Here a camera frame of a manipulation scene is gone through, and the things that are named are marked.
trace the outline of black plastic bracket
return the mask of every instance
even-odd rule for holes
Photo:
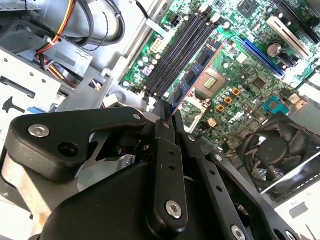
[[[154,182],[147,224],[156,236],[173,239],[186,229],[188,210],[181,149],[175,144],[169,104],[164,101],[160,104],[161,112],[157,113],[160,119],[155,122],[152,144]]]
[[[245,178],[231,165],[221,152],[211,152],[206,159],[214,163],[232,184],[232,198],[241,204],[250,216],[254,239],[300,239],[295,231],[275,212]]]
[[[45,126],[49,135],[31,135],[29,128],[34,124]],[[68,182],[87,161],[91,134],[140,131],[145,124],[143,115],[131,107],[25,115],[12,121],[5,148],[23,167],[51,181]]]
[[[181,146],[182,151],[185,153],[182,156],[183,160],[195,162],[195,166],[198,168],[198,173],[207,190],[210,203],[219,219],[218,222],[224,238],[235,238],[232,232],[232,228],[235,226],[238,230],[241,230],[242,239],[251,239],[230,198],[217,166],[206,160],[199,143],[192,135],[178,131],[177,136],[179,137],[180,145],[183,145]]]

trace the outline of ram slot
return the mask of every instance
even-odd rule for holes
[[[319,36],[303,20],[297,16],[295,11],[284,0],[275,0],[275,5],[280,11],[298,28],[298,30],[313,44],[320,43]]]
[[[199,49],[205,44],[212,32],[217,29],[217,27],[218,26],[216,24],[207,25],[205,27],[205,30],[203,31],[201,37],[199,37],[196,42],[192,46],[190,46],[189,49],[191,50],[188,50],[187,55],[179,59],[179,64],[177,67],[172,68],[170,74],[166,77],[166,84],[161,86],[161,88],[156,92],[158,98],[161,98],[168,91],[168,89],[176,81],[181,72],[185,69],[188,63],[197,54]]]
[[[157,85],[155,85],[151,92],[154,94],[156,93],[158,95],[158,92],[160,89],[168,88],[172,84],[172,73],[174,72],[181,72],[184,67],[190,62],[192,57],[195,56],[201,45],[204,43],[204,38],[208,35],[208,32],[212,32],[212,26],[210,25],[204,25],[201,29],[199,29],[199,32],[201,35],[196,35],[193,37],[190,42],[188,43],[188,47],[181,52],[179,56],[177,56],[176,61],[174,64],[168,66],[166,72],[163,72],[164,79],[160,79],[158,81]]]
[[[194,15],[185,26],[183,31],[179,34],[179,38],[175,41],[170,48],[166,56],[159,62],[157,68],[152,71],[148,82],[146,84],[146,90],[149,91],[157,83],[162,76],[164,70],[175,61],[176,57],[181,53],[182,49],[186,47],[190,38],[197,32],[197,30],[204,25],[206,17],[202,14]]]

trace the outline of green circuit board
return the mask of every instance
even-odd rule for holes
[[[307,21],[313,17],[304,1],[287,0],[286,2],[301,19]],[[244,6],[247,3],[251,8],[245,9],[244,13]],[[199,84],[196,83],[193,90],[194,98],[200,102],[206,102],[205,110],[190,101],[185,101],[181,105],[180,111],[187,128],[190,128],[197,121],[196,127],[191,130],[196,136],[205,136],[219,145],[227,140],[241,143],[247,135],[256,131],[266,119],[273,115],[272,112],[266,110],[266,101],[270,98],[283,99],[281,92],[284,89],[291,91],[292,94],[296,93],[295,88],[313,74],[317,67],[314,62],[320,57],[319,46],[308,41],[294,24],[288,26],[289,30],[306,45],[312,56],[309,59],[301,59],[297,66],[286,72],[285,78],[280,79],[236,39],[238,36],[250,40],[263,53],[266,53],[266,49],[271,43],[278,43],[283,49],[286,49],[285,52],[288,56],[295,54],[294,50],[267,24],[267,19],[278,12],[275,5],[269,0],[175,0],[160,24],[162,28],[172,34],[172,39],[166,41],[165,46],[157,53],[154,51],[154,46],[159,35],[155,32],[124,77],[123,86],[135,93],[143,92],[148,80],[143,69],[151,65],[154,68],[157,67],[157,64],[154,64],[159,60],[157,57],[159,55],[165,56],[178,38],[181,29],[186,24],[185,17],[195,13],[204,4],[208,4],[212,8],[212,15],[219,14],[231,23],[230,29],[225,30],[220,26],[211,35],[212,38],[224,43],[224,47],[209,66],[214,74],[201,83],[203,86],[209,85],[210,87],[216,81],[222,81],[223,85],[211,95],[206,94],[208,91],[203,87],[197,87]],[[177,27],[173,27],[171,24],[175,16],[181,18]],[[314,28],[314,31],[317,34],[320,33],[318,28]],[[280,63],[276,57],[270,59],[275,64]],[[193,60],[167,90],[163,99],[168,99],[173,93],[176,84],[188,72],[192,62]],[[234,89],[238,90],[239,94],[235,95]],[[229,96],[233,97],[231,102],[226,104],[224,100]],[[296,105],[297,102],[283,100],[282,106],[291,112],[295,110]]]

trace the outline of cooling fan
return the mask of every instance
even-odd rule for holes
[[[257,189],[265,189],[317,153],[313,136],[300,128],[283,113],[278,113],[250,135],[238,153]],[[278,202],[290,191],[304,185],[320,172],[320,159],[308,163],[293,178],[279,183],[267,192]]]

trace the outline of motherboard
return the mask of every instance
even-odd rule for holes
[[[236,150],[307,104],[320,20],[304,0],[175,0],[121,84],[180,110],[185,130]]]

